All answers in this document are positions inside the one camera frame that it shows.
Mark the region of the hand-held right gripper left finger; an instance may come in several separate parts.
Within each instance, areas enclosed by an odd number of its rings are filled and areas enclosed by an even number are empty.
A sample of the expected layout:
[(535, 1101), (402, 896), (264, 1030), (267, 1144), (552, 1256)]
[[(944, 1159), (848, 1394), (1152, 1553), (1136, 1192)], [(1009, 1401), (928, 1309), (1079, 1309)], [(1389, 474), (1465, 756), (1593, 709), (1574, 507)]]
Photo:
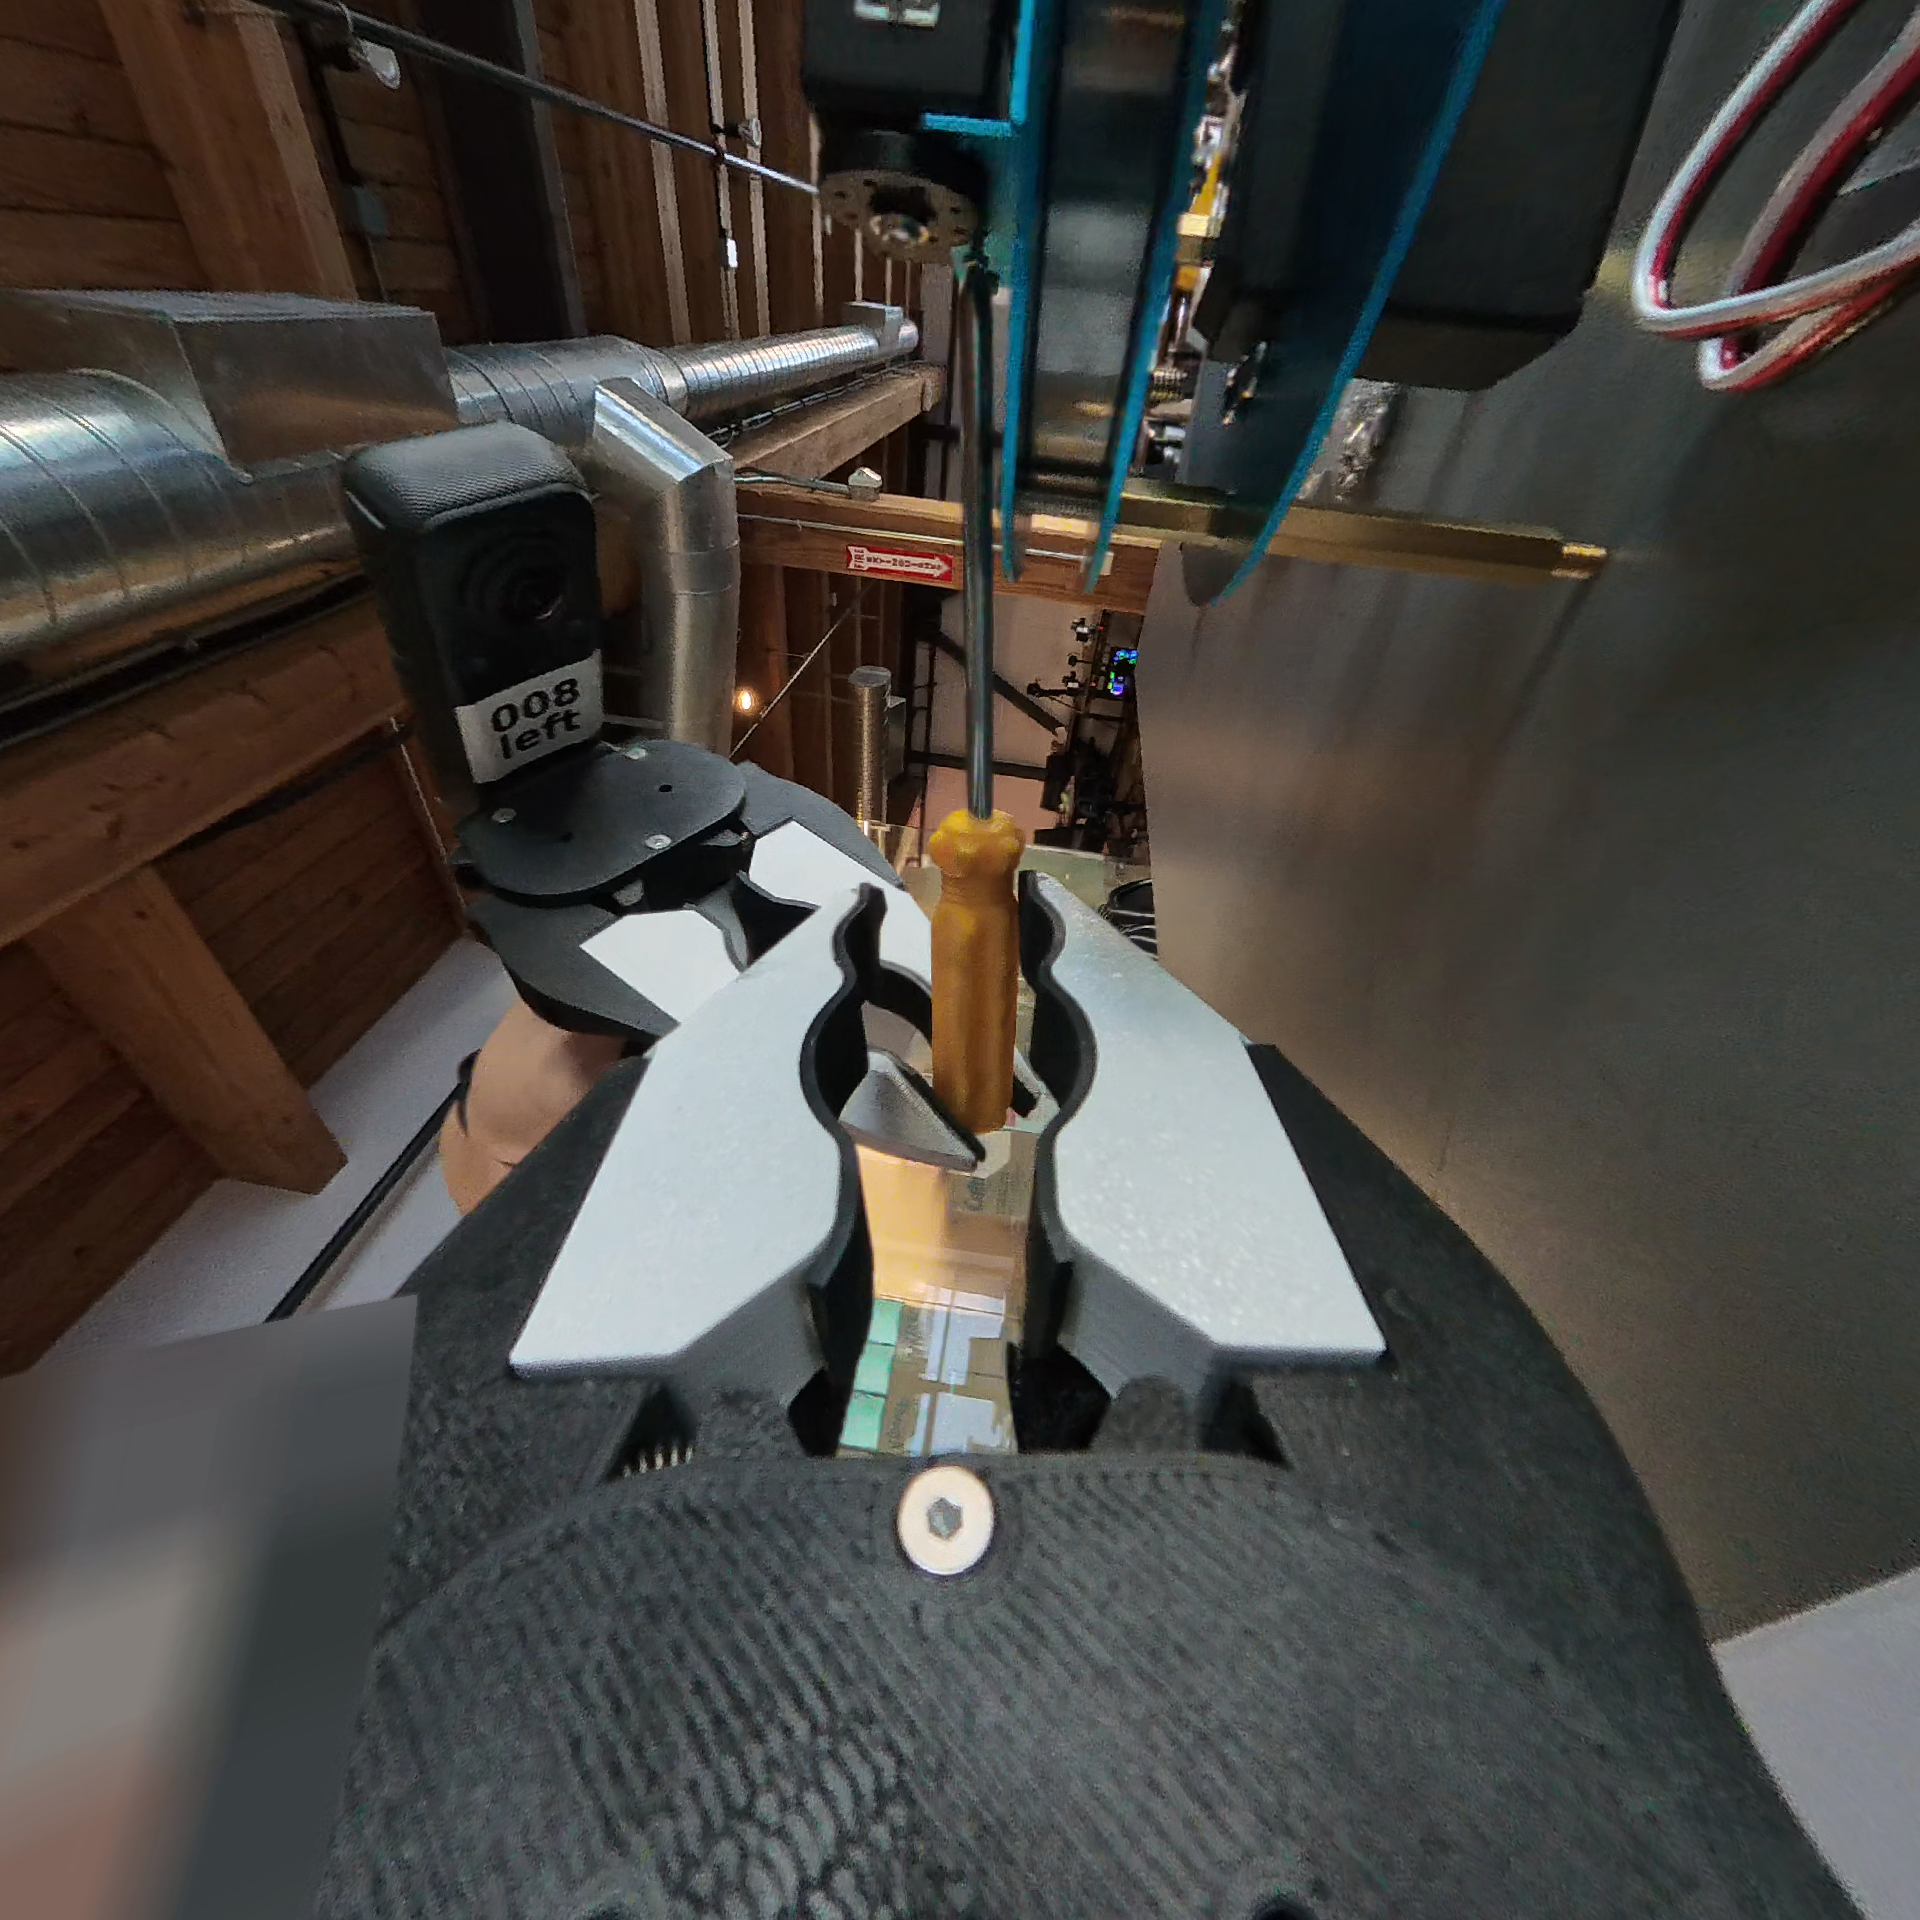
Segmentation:
[(850, 1393), (870, 1234), (842, 1108), (868, 1070), (876, 884), (839, 888), (647, 1056), (512, 1349), (520, 1379)]

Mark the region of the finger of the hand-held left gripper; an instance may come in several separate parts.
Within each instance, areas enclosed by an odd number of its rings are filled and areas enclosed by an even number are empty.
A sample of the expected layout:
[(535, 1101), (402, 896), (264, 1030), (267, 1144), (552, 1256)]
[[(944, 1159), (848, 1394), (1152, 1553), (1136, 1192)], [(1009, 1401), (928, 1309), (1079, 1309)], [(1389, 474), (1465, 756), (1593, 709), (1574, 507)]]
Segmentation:
[(943, 1171), (970, 1172), (985, 1157), (982, 1140), (946, 1111), (930, 1082), (880, 1047), (868, 1047), (839, 1126), (860, 1147)]
[(887, 896), (880, 962), (868, 1000), (909, 1020), (909, 890), (876, 840), (816, 790), (747, 763), (739, 769), (744, 843), (723, 884), (685, 907), (625, 912), (582, 941), (600, 1020), (673, 1026), (857, 881)]

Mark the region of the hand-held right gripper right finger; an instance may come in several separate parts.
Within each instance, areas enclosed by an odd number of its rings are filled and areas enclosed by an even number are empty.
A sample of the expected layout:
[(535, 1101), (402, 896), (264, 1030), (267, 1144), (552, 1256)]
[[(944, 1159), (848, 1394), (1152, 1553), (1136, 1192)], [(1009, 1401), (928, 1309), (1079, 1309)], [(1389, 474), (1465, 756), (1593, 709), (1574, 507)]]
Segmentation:
[(1256, 1379), (1387, 1341), (1252, 1043), (1059, 880), (1019, 877), (1035, 1147), (1019, 1448), (1282, 1450)]

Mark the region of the amber handle screwdriver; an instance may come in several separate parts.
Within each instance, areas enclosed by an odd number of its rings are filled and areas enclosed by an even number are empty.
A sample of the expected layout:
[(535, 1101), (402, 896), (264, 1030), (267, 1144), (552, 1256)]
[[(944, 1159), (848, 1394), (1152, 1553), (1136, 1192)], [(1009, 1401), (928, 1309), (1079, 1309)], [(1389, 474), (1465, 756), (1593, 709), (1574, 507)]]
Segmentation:
[(930, 921), (934, 1089), (973, 1136), (993, 1132), (1012, 1111), (1019, 982), (1023, 831), (995, 807), (993, 300), (987, 261), (969, 257), (958, 277), (955, 328), (966, 798), (928, 840), (939, 872)]

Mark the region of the blue acrylic toy robot arm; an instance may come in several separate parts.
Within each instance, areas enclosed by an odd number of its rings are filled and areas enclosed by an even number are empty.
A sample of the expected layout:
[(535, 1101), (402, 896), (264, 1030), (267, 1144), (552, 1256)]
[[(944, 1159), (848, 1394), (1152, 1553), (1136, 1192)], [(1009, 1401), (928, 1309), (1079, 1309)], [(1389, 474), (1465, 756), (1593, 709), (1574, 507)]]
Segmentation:
[(1009, 293), (999, 561), (1054, 494), (1115, 532), (1225, 64), (1222, 217), (1179, 489), (1234, 592), (1358, 378), (1482, 391), (1580, 319), (1677, 4), (804, 4), (823, 208)]

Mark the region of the silver rectangular duct elbow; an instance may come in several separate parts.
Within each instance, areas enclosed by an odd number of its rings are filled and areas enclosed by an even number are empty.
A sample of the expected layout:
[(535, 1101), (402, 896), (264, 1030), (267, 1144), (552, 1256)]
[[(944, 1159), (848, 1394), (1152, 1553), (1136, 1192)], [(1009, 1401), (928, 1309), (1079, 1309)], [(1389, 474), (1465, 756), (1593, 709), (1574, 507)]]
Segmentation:
[(732, 456), (629, 374), (594, 393), (589, 470), (635, 573), (608, 618), (610, 709), (640, 731), (732, 752), (739, 527)]

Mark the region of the person's left hand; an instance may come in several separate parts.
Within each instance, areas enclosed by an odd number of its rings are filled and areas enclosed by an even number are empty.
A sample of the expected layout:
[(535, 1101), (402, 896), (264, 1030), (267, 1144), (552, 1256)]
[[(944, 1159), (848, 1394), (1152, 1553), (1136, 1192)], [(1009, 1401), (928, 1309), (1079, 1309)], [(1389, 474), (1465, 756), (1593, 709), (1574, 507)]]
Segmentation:
[(437, 1163), (455, 1210), (474, 1212), (626, 1056), (620, 1038), (558, 1026), (515, 998), (440, 1123)]

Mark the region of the wooden roof beam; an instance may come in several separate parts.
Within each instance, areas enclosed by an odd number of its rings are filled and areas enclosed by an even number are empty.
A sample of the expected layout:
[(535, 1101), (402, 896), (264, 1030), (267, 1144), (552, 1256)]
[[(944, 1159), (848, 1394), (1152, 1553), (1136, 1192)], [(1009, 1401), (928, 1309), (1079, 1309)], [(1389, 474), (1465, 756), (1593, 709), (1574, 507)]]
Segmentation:
[(402, 711), (372, 600), (3, 760), (3, 941), (174, 851)]

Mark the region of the thin black ceiling rod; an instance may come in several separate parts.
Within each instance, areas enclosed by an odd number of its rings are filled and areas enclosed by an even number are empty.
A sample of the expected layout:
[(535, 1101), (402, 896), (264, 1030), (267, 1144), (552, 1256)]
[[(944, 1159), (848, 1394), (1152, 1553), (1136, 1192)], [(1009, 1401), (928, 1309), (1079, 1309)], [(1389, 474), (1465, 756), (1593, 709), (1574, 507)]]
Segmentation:
[(744, 158), (743, 153), (733, 153), (724, 146), (719, 136), (698, 138), (693, 132), (673, 131), (665, 122), (648, 120), (625, 109), (613, 109), (582, 90), (566, 88), (552, 79), (533, 77), (517, 71), (515, 66), (486, 59), (445, 40), (422, 36), (419, 30), (407, 28), (390, 19), (380, 19), (373, 13), (360, 8), (349, 8), (339, 1), (242, 1), (242, 8), (274, 13), (276, 18), (294, 19), (297, 24), (343, 28), (352, 40), (367, 41), (393, 54), (412, 54), (459, 79), (489, 84), (500, 90), (505, 88), (522, 100), (559, 109), (573, 112), (575, 118), (608, 124), (620, 131), (632, 131), (642, 140), (658, 143), (659, 148), (688, 153), (747, 179), (757, 179), (784, 191), (794, 191), (814, 202), (819, 200), (819, 187), (816, 181), (780, 171), (778, 167), (764, 163), (759, 159)]

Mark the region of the silver round ventilation duct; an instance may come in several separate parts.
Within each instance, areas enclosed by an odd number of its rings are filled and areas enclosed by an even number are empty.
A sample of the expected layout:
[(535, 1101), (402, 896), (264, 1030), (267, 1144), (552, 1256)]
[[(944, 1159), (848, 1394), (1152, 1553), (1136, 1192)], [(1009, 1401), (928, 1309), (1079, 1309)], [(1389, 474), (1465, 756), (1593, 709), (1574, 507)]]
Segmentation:
[(744, 341), (452, 349), (418, 307), (128, 288), (5, 288), (3, 336), (5, 738), (349, 564), (335, 468), (365, 443), (509, 420), (582, 447), (620, 374), (732, 424), (919, 343), (876, 302)]

